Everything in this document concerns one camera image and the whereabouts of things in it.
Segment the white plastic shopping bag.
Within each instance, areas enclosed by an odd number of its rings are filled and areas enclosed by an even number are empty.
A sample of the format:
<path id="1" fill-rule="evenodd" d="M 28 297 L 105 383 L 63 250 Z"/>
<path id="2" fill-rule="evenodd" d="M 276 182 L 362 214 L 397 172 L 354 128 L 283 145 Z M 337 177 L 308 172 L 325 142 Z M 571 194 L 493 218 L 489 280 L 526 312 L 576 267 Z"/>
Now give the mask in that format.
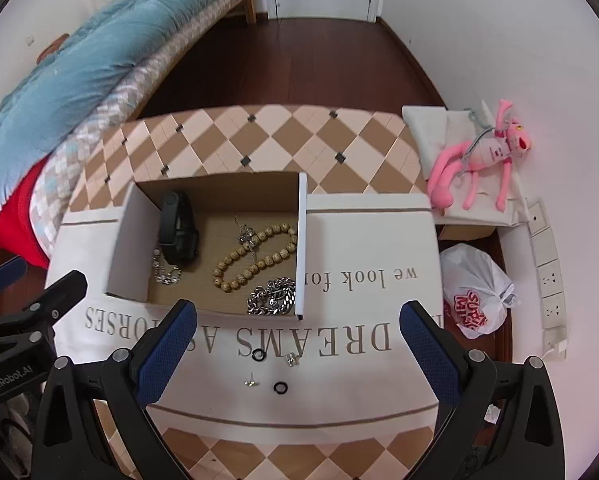
<path id="1" fill-rule="evenodd" d="M 468 244 L 439 254 L 446 310 L 467 339 L 495 333 L 519 303 L 513 281 L 490 255 Z"/>

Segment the cream folded cloth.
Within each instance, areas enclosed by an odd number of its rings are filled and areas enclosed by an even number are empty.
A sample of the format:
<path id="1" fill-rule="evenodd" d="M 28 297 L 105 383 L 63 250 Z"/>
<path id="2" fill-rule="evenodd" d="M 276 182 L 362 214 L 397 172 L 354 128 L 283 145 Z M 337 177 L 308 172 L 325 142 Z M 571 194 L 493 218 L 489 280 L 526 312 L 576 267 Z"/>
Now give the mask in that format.
<path id="1" fill-rule="evenodd" d="M 502 99 L 493 114 L 407 106 L 403 121 L 417 144 L 422 174 L 433 209 L 445 223 L 517 226 L 529 221 L 520 169 L 533 146 Z"/>

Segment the small gold stud earring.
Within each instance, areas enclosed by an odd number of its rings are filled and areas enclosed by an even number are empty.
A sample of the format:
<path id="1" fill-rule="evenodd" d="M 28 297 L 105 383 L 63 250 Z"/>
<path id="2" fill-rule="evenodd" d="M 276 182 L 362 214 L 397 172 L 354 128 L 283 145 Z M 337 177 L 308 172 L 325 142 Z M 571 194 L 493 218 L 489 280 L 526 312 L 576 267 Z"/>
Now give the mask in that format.
<path id="1" fill-rule="evenodd" d="M 252 388 L 256 387 L 260 384 L 260 382 L 255 378 L 254 373 L 250 373 L 249 379 L 244 383 L 246 387 Z"/>

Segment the silver dangling earring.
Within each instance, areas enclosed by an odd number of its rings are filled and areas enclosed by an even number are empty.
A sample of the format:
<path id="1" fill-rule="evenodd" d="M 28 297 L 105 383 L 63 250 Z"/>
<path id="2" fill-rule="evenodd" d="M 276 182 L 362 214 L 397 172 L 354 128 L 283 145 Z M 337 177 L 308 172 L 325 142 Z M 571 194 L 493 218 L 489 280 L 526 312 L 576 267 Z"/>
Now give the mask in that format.
<path id="1" fill-rule="evenodd" d="M 253 262 L 257 263 L 257 244 L 260 239 L 255 230 L 246 223 L 242 223 L 238 216 L 234 216 L 234 222 L 236 222 L 236 225 L 239 228 L 238 241 L 240 245 L 245 252 L 248 252 L 252 256 Z"/>

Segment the patterned mattress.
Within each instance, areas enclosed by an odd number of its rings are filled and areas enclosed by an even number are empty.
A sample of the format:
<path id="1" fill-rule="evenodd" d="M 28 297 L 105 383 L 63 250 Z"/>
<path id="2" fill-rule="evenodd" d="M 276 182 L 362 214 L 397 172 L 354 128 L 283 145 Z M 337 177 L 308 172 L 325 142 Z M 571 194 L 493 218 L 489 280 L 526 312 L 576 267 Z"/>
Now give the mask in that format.
<path id="1" fill-rule="evenodd" d="M 137 117 L 152 94 L 179 60 L 221 18 L 236 11 L 256 22 L 253 0 L 216 0 L 191 18 L 179 32 L 141 61 L 96 108 L 36 166 L 28 202 L 32 228 L 34 265 L 45 269 L 53 251 L 61 221 L 80 175 L 106 133 Z"/>

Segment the red cloth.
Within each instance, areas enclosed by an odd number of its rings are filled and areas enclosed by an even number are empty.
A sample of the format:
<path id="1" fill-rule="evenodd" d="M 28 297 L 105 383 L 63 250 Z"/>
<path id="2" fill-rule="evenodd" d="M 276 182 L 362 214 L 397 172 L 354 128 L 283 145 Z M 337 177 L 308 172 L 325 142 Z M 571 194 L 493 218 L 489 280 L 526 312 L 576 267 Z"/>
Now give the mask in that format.
<path id="1" fill-rule="evenodd" d="M 45 157 L 30 168 L 0 212 L 0 248 L 42 269 L 48 268 L 49 258 L 40 247 L 30 222 L 30 200 L 47 160 Z"/>

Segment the blue quilt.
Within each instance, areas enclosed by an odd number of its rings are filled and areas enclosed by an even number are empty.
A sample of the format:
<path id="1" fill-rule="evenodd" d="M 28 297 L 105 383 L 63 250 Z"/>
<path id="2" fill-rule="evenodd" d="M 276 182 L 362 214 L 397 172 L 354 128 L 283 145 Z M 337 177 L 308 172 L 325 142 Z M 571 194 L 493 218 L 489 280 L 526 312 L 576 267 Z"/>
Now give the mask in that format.
<path id="1" fill-rule="evenodd" d="M 216 0 L 114 0 L 0 103 L 0 211 L 124 77 Z"/>

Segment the white cardboard box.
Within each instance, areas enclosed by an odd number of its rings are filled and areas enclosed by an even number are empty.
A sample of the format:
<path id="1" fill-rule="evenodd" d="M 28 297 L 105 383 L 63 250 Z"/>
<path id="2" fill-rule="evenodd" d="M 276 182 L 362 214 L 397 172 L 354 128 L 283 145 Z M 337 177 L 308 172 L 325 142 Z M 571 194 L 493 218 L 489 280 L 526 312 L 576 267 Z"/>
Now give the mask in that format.
<path id="1" fill-rule="evenodd" d="M 184 267 L 181 281 L 162 286 L 152 278 L 162 203 L 167 193 L 182 192 L 201 232 L 199 255 Z M 111 297 L 169 307 L 189 299 L 200 310 L 245 315 L 246 292 L 222 292 L 211 270 L 237 246 L 237 220 L 256 229 L 288 222 L 306 234 L 307 174 L 268 171 L 209 174 L 202 177 L 132 183 L 125 197 L 104 292 Z"/>

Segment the pink panther plush toy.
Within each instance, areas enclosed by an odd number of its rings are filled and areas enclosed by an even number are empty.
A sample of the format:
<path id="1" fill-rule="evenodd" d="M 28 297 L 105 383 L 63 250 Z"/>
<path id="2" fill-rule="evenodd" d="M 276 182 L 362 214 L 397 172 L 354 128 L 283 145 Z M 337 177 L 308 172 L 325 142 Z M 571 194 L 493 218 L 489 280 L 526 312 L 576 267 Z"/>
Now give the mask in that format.
<path id="1" fill-rule="evenodd" d="M 513 114 L 513 103 L 501 99 L 493 127 L 483 127 L 472 141 L 447 146 L 437 156 L 427 179 L 427 192 L 432 205 L 437 209 L 449 208 L 455 200 L 450 185 L 453 179 L 467 172 L 471 177 L 471 186 L 462 207 L 471 209 L 477 195 L 479 173 L 500 166 L 501 182 L 495 205 L 500 212 L 504 212 L 513 159 L 523 157 L 532 147 L 531 136 Z"/>

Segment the white wall socket strip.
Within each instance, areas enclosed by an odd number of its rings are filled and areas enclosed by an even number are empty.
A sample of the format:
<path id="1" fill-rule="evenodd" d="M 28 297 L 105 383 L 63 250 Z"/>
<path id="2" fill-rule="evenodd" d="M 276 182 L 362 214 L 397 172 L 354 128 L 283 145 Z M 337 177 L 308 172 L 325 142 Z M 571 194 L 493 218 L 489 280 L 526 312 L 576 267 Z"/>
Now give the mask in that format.
<path id="1" fill-rule="evenodd" d="M 549 216 L 541 198 L 528 205 L 528 232 L 540 296 L 543 358 L 564 361 L 569 346 L 561 264 Z"/>

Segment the black fitness band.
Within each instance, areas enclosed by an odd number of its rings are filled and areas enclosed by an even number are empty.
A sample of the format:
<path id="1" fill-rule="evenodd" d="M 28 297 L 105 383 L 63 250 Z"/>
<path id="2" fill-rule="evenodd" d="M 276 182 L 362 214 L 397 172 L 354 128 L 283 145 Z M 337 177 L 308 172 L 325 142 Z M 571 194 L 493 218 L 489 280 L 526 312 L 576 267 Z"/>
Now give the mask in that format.
<path id="1" fill-rule="evenodd" d="M 158 246 L 171 266 L 188 266 L 198 256 L 200 231 L 185 193 L 170 192 L 163 200 Z"/>

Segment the brown cardboard box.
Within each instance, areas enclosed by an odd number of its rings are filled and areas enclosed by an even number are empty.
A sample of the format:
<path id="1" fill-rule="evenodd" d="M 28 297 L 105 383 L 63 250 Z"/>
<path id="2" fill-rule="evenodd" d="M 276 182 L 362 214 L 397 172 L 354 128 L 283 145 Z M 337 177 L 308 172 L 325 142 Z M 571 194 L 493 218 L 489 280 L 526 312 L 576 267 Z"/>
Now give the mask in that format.
<path id="1" fill-rule="evenodd" d="M 496 231 L 496 226 L 475 226 L 475 224 L 444 224 L 438 226 L 437 238 L 439 240 L 450 240 L 451 242 L 470 242 L 471 240 L 482 240 Z"/>

